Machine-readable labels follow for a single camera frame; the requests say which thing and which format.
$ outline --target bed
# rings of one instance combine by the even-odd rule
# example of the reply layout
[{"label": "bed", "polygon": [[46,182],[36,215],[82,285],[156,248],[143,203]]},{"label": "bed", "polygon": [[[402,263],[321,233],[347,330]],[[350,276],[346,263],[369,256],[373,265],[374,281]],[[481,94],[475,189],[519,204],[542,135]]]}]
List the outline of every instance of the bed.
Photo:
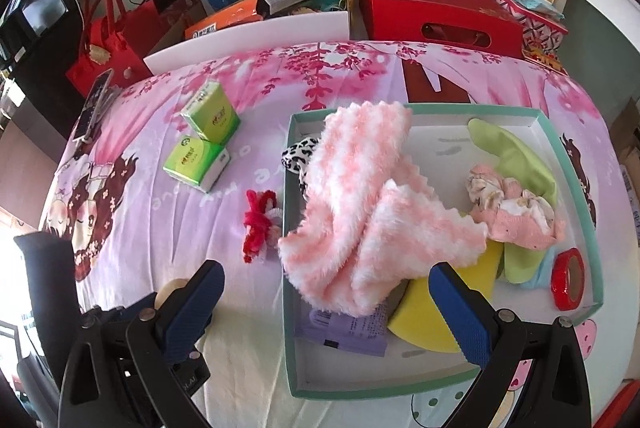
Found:
[{"label": "bed", "polygon": [[[178,112],[210,76],[242,123],[228,145],[229,166],[204,194],[171,179],[162,164],[188,132]],[[238,53],[129,87],[93,144],[78,152],[67,145],[44,208],[42,227],[73,243],[81,306],[127,306],[216,259],[226,288],[199,341],[212,376],[194,398],[213,426],[410,426],[411,397],[290,396],[282,268],[275,253],[250,265],[241,255],[245,192],[282,188],[290,115],[365,100],[509,104],[550,118],[583,182],[602,256],[605,302],[593,318],[598,339],[585,363],[597,416],[624,377],[638,320],[630,205],[607,127],[588,95],[569,77],[513,58],[439,44],[320,42]],[[422,422],[448,415],[431,410]]]}]

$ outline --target yellow sponge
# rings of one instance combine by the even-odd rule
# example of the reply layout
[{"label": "yellow sponge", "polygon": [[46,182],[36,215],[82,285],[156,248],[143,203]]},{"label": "yellow sponge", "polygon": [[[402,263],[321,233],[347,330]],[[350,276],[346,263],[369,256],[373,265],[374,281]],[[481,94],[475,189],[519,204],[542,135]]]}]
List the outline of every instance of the yellow sponge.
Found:
[{"label": "yellow sponge", "polygon": [[[504,244],[487,241],[486,251],[471,267],[456,269],[460,278],[471,289],[489,299],[494,290],[498,264]],[[460,352],[456,340],[429,293],[428,278],[411,280],[404,297],[388,323],[388,328],[398,338],[426,350],[435,352]]]}]

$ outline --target blue gripper pad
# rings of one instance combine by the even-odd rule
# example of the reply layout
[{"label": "blue gripper pad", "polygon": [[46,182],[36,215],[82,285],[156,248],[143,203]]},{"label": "blue gripper pad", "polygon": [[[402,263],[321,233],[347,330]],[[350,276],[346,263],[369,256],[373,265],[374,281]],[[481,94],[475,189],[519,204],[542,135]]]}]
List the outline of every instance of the blue gripper pad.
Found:
[{"label": "blue gripper pad", "polygon": [[470,290],[446,262],[431,268],[429,291],[466,360],[484,369],[498,335],[494,309],[479,292]]},{"label": "blue gripper pad", "polygon": [[[193,350],[193,344],[203,335],[211,313],[225,289],[225,271],[218,262],[207,260],[205,264],[210,262],[212,264],[209,270],[202,275],[197,286],[191,290],[183,306],[164,330],[163,354],[168,364],[180,363],[187,359]],[[198,270],[194,278],[200,277],[201,270],[202,268]]]}]

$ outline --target red object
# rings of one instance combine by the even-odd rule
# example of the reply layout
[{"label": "red object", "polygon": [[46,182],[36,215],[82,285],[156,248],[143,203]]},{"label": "red object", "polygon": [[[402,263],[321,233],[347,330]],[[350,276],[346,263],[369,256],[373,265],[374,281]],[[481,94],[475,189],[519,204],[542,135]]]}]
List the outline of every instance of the red object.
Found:
[{"label": "red object", "polygon": [[522,58],[522,26],[493,0],[360,0],[369,39],[437,42]]},{"label": "red object", "polygon": [[[84,1],[84,31],[80,39],[78,59],[66,72],[74,87],[87,97],[96,77],[107,69],[113,69],[112,85],[127,88],[151,76],[143,61],[146,54],[169,30],[160,20],[153,1],[126,11],[122,0],[104,0],[106,15],[93,20],[103,0]],[[116,20],[114,2],[120,15]],[[90,57],[90,46],[107,51],[108,59],[97,63]]]},{"label": "red object", "polygon": [[495,0],[522,26],[523,48],[541,49],[552,58],[558,58],[557,52],[562,38],[569,31],[561,23],[545,17],[518,4],[515,0]]},{"label": "red object", "polygon": [[626,409],[640,390],[640,381],[635,380],[626,385],[611,401],[607,409],[598,419],[594,428],[615,428]]},{"label": "red object", "polygon": [[247,190],[246,199],[249,201],[249,211],[244,214],[244,222],[242,223],[247,228],[242,252],[244,253],[244,261],[250,264],[267,242],[271,221],[264,214],[267,211],[269,201],[271,201],[272,208],[276,207],[276,194],[271,190],[261,194]]},{"label": "red object", "polygon": [[551,294],[561,311],[579,307],[584,294],[584,262],[576,248],[564,251],[556,258],[551,272]]}]

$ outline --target red patterned box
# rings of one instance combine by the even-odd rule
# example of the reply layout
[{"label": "red patterned box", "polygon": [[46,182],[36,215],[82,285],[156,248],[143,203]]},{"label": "red patterned box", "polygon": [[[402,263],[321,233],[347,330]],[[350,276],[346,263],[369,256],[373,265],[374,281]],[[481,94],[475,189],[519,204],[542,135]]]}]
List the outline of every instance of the red patterned box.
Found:
[{"label": "red patterned box", "polygon": [[557,56],[562,38],[569,34],[566,27],[551,18],[527,9],[514,0],[495,1],[508,10],[522,25],[523,47],[542,49],[545,54]]},{"label": "red patterned box", "polygon": [[437,42],[522,58],[522,28],[493,0],[360,0],[372,40]]}]

